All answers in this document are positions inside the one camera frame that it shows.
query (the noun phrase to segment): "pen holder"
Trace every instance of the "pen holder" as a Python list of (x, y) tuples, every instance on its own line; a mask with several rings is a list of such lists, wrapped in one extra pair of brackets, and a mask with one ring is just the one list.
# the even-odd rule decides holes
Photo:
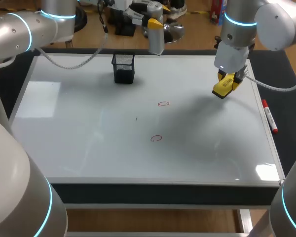
[(114, 81), (121, 84), (132, 84), (134, 81), (134, 54), (114, 54), (112, 64), (114, 68)]

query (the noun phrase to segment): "table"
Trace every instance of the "table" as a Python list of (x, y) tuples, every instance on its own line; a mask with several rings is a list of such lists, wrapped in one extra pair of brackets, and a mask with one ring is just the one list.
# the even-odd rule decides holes
[[(48, 53), (92, 53), (88, 49), (52, 49)], [(112, 54), (114, 50), (103, 50), (102, 54)], [(147, 54), (136, 51), (137, 55)], [(214, 55), (215, 51), (166, 51), (165, 55)], [(37, 52), (27, 52), (18, 56), (10, 67), (0, 70), (0, 96), (8, 116), (11, 115), (19, 92), (31, 63)], [(296, 83), (295, 75), (284, 52), (255, 51), (250, 56), (253, 73), (259, 80), (278, 87), (290, 87)], [(259, 88), (272, 110), (279, 127), (274, 142), (279, 160), (286, 175), (296, 159), (296, 91), (286, 94), (270, 92)], [(112, 203), (137, 204), (139, 206), (175, 205), (176, 207), (229, 206), (258, 207), (270, 205), (279, 186), (275, 185), (192, 185), (182, 184), (130, 184), (130, 183), (53, 183), (64, 203), (70, 205)]]

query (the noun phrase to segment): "red marker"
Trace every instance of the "red marker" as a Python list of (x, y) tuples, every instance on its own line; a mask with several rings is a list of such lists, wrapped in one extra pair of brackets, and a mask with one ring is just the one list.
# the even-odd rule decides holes
[(277, 129), (277, 126), (275, 124), (275, 121), (274, 121), (274, 118), (271, 114), (271, 111), (267, 105), (267, 102), (266, 100), (262, 100), (262, 104), (263, 104), (263, 107), (264, 107), (264, 111), (265, 111), (265, 114), (266, 114), (266, 117), (267, 117), (267, 120), (268, 122), (270, 123), (271, 125), (271, 128), (272, 128), (272, 131), (274, 134), (278, 133), (278, 129)]

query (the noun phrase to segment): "wooden floor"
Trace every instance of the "wooden floor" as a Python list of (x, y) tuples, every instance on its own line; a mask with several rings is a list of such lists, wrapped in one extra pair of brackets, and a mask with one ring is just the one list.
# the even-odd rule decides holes
[[(211, 0), (186, 0), (188, 11), (209, 10)], [(33, 8), (33, 0), (1, 0), (0, 7)], [(186, 33), (183, 39), (166, 45), (166, 49), (213, 49), (214, 36), (221, 27), (212, 25), (207, 14), (187, 14), (179, 19)], [(113, 35), (109, 27), (109, 39), (105, 48), (147, 49), (138, 27), (134, 37)], [(103, 40), (102, 25), (97, 13), (88, 14), (88, 24), (74, 36), (74, 47), (97, 48)], [(51, 47), (65, 47), (56, 43)], [(259, 39), (256, 49), (265, 49)], [(296, 74), (296, 45), (286, 49), (286, 54)], [(255, 224), (265, 210), (251, 210)], [(237, 232), (237, 217), (232, 210), (69, 210), (69, 231), (125, 231), (125, 232)]]

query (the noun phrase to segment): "red circle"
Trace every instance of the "red circle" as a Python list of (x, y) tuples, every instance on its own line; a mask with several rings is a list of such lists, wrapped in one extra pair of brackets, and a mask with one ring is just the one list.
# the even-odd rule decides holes
[(152, 142), (158, 142), (158, 141), (160, 141), (162, 139), (162, 137), (160, 136), (160, 135), (155, 135), (155, 136), (153, 136), (153, 137), (151, 137), (151, 141)]
[(167, 106), (169, 105), (170, 103), (168, 101), (162, 101), (162, 102), (159, 102), (158, 103), (158, 106)]

